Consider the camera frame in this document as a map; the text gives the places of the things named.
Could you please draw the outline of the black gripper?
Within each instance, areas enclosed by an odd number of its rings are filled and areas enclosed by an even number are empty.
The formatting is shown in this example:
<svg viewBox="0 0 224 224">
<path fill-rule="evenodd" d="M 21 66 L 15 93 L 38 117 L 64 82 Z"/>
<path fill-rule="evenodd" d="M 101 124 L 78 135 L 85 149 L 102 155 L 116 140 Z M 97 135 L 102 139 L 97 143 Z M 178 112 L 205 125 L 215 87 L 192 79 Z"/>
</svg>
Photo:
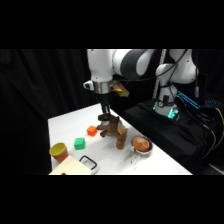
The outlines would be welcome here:
<svg viewBox="0 0 224 224">
<path fill-rule="evenodd" d="M 108 115 L 111 114 L 109 104 L 112 101 L 112 93 L 109 92 L 109 93 L 105 93 L 105 94 L 97 94 L 96 97 L 97 97 L 97 101 L 102 104 L 101 105 L 102 113 L 108 114 Z"/>
</svg>

